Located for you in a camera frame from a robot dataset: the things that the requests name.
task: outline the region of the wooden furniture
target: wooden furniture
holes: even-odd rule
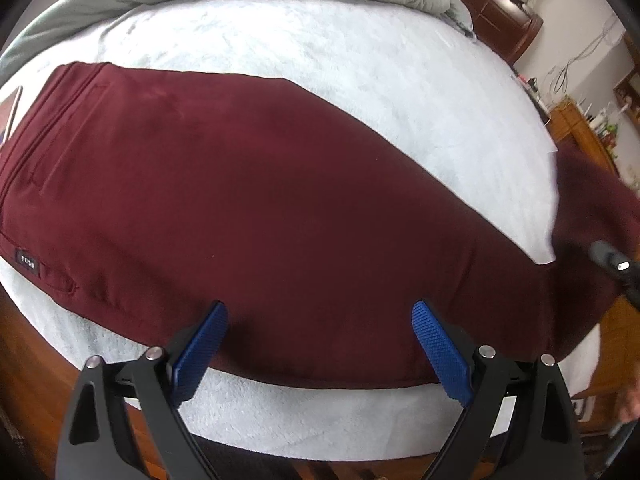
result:
[[[571,142],[599,166],[618,174],[609,153],[571,98],[551,110],[547,129],[556,144]],[[630,383],[634,363],[640,361],[640,314],[621,296],[602,319],[600,333],[598,368],[590,387],[576,396],[595,397],[593,415],[580,424],[583,433],[608,431],[617,421],[620,393]]]
[[[549,114],[547,125],[549,133],[556,144],[570,142],[578,146],[591,160],[611,173],[618,174],[618,168],[611,160],[609,153],[591,130],[587,119],[579,110],[575,101],[565,98]]]
[[[507,63],[515,63],[542,28],[542,18],[521,0],[462,0],[478,38]]]
[[[0,404],[25,437],[38,466],[53,478],[58,437],[78,370],[22,316],[0,286]],[[141,413],[129,409],[149,472],[165,475]]]

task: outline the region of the wooden floor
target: wooden floor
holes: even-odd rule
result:
[[[54,350],[22,316],[0,286],[0,405],[25,437],[40,468],[54,477],[56,448],[62,420],[78,370]],[[129,409],[134,432],[148,471],[166,475],[146,434],[142,414]],[[331,463],[339,480],[360,480],[373,471],[388,480],[419,480],[434,456],[372,463]],[[294,461],[303,480],[318,480],[314,464]],[[474,478],[484,478],[491,465],[480,464]]]

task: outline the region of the bed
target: bed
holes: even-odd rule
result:
[[[23,85],[20,119],[56,67],[79,61],[283,77],[375,130],[530,261],[551,263],[556,149],[535,108],[508,65],[474,41],[463,7],[438,18],[416,9],[415,0],[402,2],[63,0],[0,59],[0,100]],[[424,5],[434,12],[435,3],[420,0]],[[76,367],[96,353],[112,361],[142,351],[135,337],[122,335],[126,330],[70,312],[28,278],[0,260],[9,296]],[[607,293],[615,296],[615,287]],[[572,394],[588,386],[597,363],[597,320],[591,321],[578,340],[565,342],[561,368]],[[460,413],[438,384],[420,380],[402,389],[388,378],[381,381],[386,388],[267,382],[210,368],[182,416],[191,431],[224,444],[356,461],[434,452]],[[509,418],[507,402],[495,433]]]

